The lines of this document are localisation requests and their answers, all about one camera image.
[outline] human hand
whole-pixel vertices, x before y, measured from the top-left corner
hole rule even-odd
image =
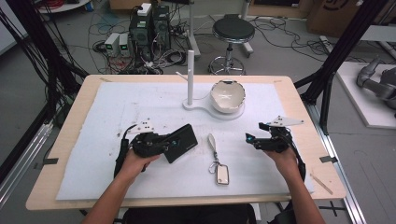
[[[160,158],[160,155],[141,158],[134,154],[133,150],[129,150],[126,154],[120,172],[116,177],[122,178],[124,181],[127,181],[129,185],[131,185],[134,183],[134,179],[142,172],[143,167],[148,167],[152,161],[155,161],[158,158]]]
[[[295,176],[300,178],[296,154],[290,147],[281,153],[277,153],[275,151],[264,152],[274,160],[277,170],[283,175],[286,181],[294,178]]]

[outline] wooden table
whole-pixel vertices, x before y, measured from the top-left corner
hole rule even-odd
[[[321,162],[319,158],[328,156],[321,139],[315,130],[304,104],[289,77],[269,76],[195,76],[194,82],[216,83],[219,80],[231,78],[240,83],[274,84],[277,94],[290,118],[303,119],[303,125],[291,126],[293,139],[304,158],[306,169],[313,174],[312,179],[315,200],[342,199],[346,196],[344,186],[331,162]],[[61,186],[64,170],[73,146],[77,142],[79,131],[91,108],[96,92],[102,82],[185,82],[179,76],[88,76],[78,93],[70,113],[62,127],[59,136],[49,154],[49,158],[59,158],[57,164],[45,165],[26,202],[29,210],[79,209],[90,208],[95,201],[56,201],[56,195]],[[248,195],[194,198],[165,199],[127,199],[122,206],[160,206],[215,203],[263,203],[289,200],[284,195]]]

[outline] black stool seat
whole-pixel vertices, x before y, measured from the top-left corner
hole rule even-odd
[[[241,44],[253,38],[254,27],[250,22],[239,18],[223,18],[213,25],[213,34],[223,41]]]

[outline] gray floor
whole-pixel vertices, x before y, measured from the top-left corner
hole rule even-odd
[[[64,39],[70,46],[71,52],[78,63],[89,73],[103,72],[105,61],[94,52],[92,56],[86,49],[98,40],[106,39],[105,35],[97,34],[98,23],[115,24],[114,32],[122,31],[128,25],[127,14],[114,14],[108,10],[107,4],[100,5],[94,12],[89,13],[77,9],[56,15],[59,28]],[[212,19],[200,17],[195,20],[196,27],[203,27],[197,34],[210,34]],[[318,35],[309,34],[304,21],[287,21],[286,29],[300,36],[299,43],[308,40],[318,40]],[[311,49],[301,48],[299,51],[309,54],[318,60],[304,56],[290,48],[275,47],[268,43],[290,46],[293,37],[285,35],[284,31],[264,31],[265,37],[257,32],[250,41],[254,53],[246,58],[246,53],[236,47],[234,56],[243,61],[248,75],[289,76],[297,81],[316,72],[326,59],[325,55],[313,54]],[[216,56],[225,52],[226,44],[207,35],[196,36],[202,57],[195,62],[195,74],[208,75],[207,66]],[[360,42],[351,55],[370,61],[375,55],[381,55],[386,63],[394,63],[381,49],[373,47],[367,42]],[[27,129],[45,102],[44,85],[36,76],[32,66],[18,47],[9,50],[0,57],[0,131],[3,162],[9,151],[15,146],[21,135]],[[165,74],[176,71],[187,73],[185,66],[173,66],[164,69]],[[41,162],[51,142],[59,131],[54,130],[49,141],[39,152],[31,168],[27,171],[7,203],[0,210],[0,223],[78,223],[83,216],[77,210],[32,212],[24,207],[27,197],[39,175],[34,169],[36,162]],[[337,150],[339,160],[344,166],[350,185],[353,188],[361,210],[367,223],[396,223],[396,131],[366,128],[349,100],[345,90],[337,78],[332,88],[331,108],[329,115],[329,132]],[[334,206],[344,207],[342,202],[334,201]],[[330,206],[330,202],[318,202],[320,206]],[[271,203],[260,204],[262,220],[271,220],[277,213]],[[334,215],[332,210],[321,210],[327,223],[349,223],[347,213],[339,210]]]

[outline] stool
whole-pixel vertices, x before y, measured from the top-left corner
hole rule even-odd
[[[214,75],[245,75],[245,66],[238,59],[233,58],[233,44],[243,44],[254,36],[254,26],[250,22],[237,17],[225,17],[213,25],[213,35],[228,44],[226,55],[215,58],[209,64],[209,72]]]

